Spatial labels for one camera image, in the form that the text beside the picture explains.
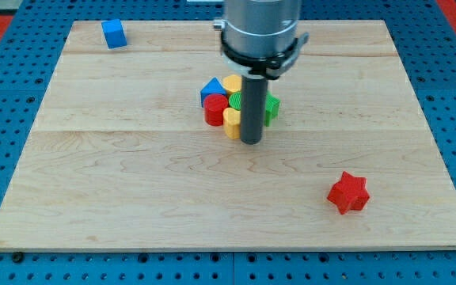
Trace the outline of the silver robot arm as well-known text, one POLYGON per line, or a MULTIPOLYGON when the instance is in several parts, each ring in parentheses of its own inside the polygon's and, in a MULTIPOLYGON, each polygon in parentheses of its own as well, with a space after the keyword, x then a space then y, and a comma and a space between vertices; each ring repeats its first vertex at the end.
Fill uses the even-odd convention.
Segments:
POLYGON ((276 80, 293 67, 309 34, 297 34, 300 0, 226 0, 220 52, 226 65, 251 79, 276 80))

